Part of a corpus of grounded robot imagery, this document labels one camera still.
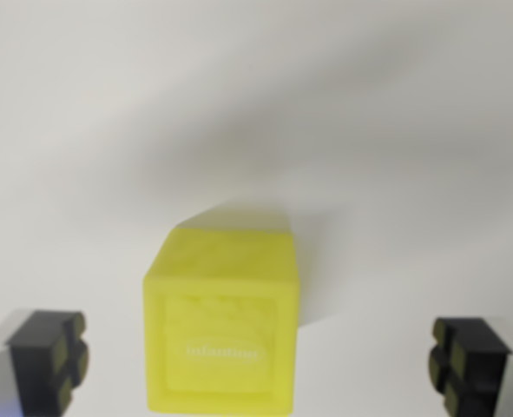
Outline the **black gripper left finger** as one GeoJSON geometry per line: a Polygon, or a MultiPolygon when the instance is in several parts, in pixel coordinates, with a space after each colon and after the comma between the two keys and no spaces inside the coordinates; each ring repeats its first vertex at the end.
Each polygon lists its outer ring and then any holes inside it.
{"type": "Polygon", "coordinates": [[[89,347],[80,311],[17,309],[0,323],[0,416],[63,416],[89,347]]]}

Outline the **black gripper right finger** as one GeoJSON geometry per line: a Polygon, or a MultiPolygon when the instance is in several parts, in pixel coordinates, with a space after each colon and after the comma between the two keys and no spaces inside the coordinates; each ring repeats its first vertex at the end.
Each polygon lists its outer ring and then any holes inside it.
{"type": "Polygon", "coordinates": [[[513,320],[438,317],[428,358],[449,416],[513,416],[513,320]]]}

